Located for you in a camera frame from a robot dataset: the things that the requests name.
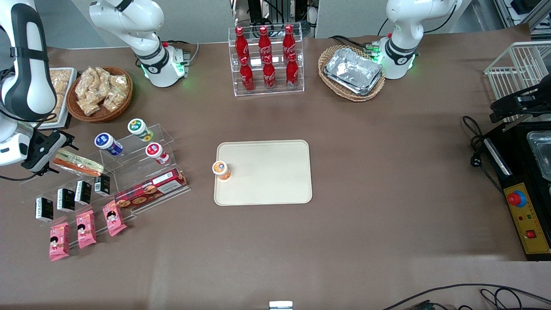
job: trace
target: brown tablecloth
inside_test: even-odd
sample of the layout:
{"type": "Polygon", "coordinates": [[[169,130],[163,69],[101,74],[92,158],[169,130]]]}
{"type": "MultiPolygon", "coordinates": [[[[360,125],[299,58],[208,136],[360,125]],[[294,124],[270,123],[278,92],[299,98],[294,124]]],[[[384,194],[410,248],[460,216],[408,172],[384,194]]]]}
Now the brown tablecloth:
{"type": "MultiPolygon", "coordinates": [[[[79,154],[96,150],[99,132],[127,135],[132,117],[159,122],[176,139],[192,190],[141,214],[123,235],[51,263],[34,207],[21,205],[16,183],[0,181],[0,305],[242,310],[292,300],[297,310],[380,309],[458,282],[549,297],[551,264],[524,261],[503,198],[469,165],[470,135],[460,125],[467,114],[490,128],[482,70],[529,39],[524,26],[427,35],[407,75],[359,104],[317,75],[329,39],[305,41],[304,93],[248,98],[233,96],[226,44],[201,45],[190,76],[166,89],[145,79],[130,49],[50,50],[52,67],[117,66],[134,79],[133,103],[116,121],[73,120],[67,131],[79,154]],[[310,145],[310,203],[214,203],[218,144],[290,139],[310,145]]],[[[474,288],[426,299],[482,306],[474,288]]]]}

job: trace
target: yellow control panel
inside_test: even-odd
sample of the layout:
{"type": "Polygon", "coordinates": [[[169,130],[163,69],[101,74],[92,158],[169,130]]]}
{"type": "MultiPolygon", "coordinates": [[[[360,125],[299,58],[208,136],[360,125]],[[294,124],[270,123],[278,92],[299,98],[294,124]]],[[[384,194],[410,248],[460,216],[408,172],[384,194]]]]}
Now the yellow control panel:
{"type": "Polygon", "coordinates": [[[550,253],[524,183],[503,190],[526,254],[550,253]]]}

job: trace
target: coca-cola bottle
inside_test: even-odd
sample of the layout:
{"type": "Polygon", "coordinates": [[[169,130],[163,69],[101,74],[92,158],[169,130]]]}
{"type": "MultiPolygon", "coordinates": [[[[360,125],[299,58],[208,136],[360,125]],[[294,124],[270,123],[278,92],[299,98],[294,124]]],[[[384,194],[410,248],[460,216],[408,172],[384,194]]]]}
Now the coca-cola bottle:
{"type": "Polygon", "coordinates": [[[272,63],[272,42],[268,38],[268,28],[266,26],[260,26],[260,39],[258,40],[258,49],[260,50],[260,60],[265,63],[265,60],[270,58],[272,63]]]}
{"type": "Polygon", "coordinates": [[[235,34],[237,35],[235,39],[235,51],[237,52],[239,61],[241,61],[242,58],[249,61],[249,44],[247,43],[247,39],[243,36],[243,27],[235,27],[235,34]]]}
{"type": "Polygon", "coordinates": [[[243,87],[245,87],[245,93],[252,93],[255,91],[255,82],[252,78],[251,67],[249,67],[246,58],[241,58],[239,61],[241,62],[239,73],[241,73],[241,81],[243,82],[243,87]]]}
{"type": "Polygon", "coordinates": [[[268,92],[273,92],[276,88],[276,69],[272,64],[272,55],[267,55],[263,59],[264,68],[262,68],[262,73],[264,73],[264,87],[268,92]]]}
{"type": "Polygon", "coordinates": [[[299,85],[299,65],[296,64],[296,54],[289,54],[287,63],[287,88],[296,89],[299,85]]]}
{"type": "Polygon", "coordinates": [[[287,62],[289,54],[295,53],[295,37],[293,37],[293,25],[285,26],[285,38],[283,38],[283,61],[287,62]]]}

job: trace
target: blue yogurt bottle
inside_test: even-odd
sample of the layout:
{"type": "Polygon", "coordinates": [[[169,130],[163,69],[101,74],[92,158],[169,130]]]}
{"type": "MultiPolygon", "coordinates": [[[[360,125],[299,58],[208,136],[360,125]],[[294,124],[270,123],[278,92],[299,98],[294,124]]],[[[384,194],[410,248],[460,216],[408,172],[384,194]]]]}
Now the blue yogurt bottle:
{"type": "Polygon", "coordinates": [[[111,155],[119,155],[122,153],[122,144],[117,142],[117,140],[115,140],[113,136],[107,132],[97,135],[94,140],[94,144],[96,144],[97,147],[108,151],[111,155]]]}

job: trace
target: pink snack bag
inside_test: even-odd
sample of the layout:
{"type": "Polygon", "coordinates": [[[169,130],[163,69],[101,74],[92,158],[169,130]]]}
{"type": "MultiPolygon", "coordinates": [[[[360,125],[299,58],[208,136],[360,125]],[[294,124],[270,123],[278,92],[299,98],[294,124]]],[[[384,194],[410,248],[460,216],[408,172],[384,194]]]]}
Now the pink snack bag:
{"type": "Polygon", "coordinates": [[[67,222],[50,229],[50,260],[55,261],[69,256],[69,224],[67,222]]]}
{"type": "Polygon", "coordinates": [[[94,210],[77,215],[77,236],[78,246],[81,249],[97,242],[94,210]]]}
{"type": "Polygon", "coordinates": [[[113,237],[121,230],[126,228],[126,225],[122,222],[120,211],[115,201],[109,202],[104,208],[105,221],[107,222],[107,229],[109,234],[113,237]]]}

